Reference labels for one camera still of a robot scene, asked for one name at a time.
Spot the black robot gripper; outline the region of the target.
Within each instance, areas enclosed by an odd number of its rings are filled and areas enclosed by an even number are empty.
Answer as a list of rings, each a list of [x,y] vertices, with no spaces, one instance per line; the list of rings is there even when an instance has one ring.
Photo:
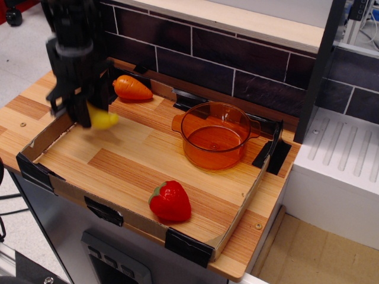
[[[56,38],[47,42],[46,49],[56,77],[56,86],[49,94],[52,115],[68,114],[72,122],[91,128],[87,105],[108,111],[107,72],[111,61],[96,49],[80,56],[77,53],[64,56],[59,53]],[[75,93],[79,88],[83,95]]]

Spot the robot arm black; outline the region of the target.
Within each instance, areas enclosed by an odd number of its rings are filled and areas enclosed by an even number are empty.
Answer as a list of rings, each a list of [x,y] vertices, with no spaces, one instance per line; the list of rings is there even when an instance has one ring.
[[[68,114],[85,128],[93,126],[89,106],[108,108],[104,29],[97,1],[42,1],[53,37],[46,44],[56,86],[47,100],[55,117]]]

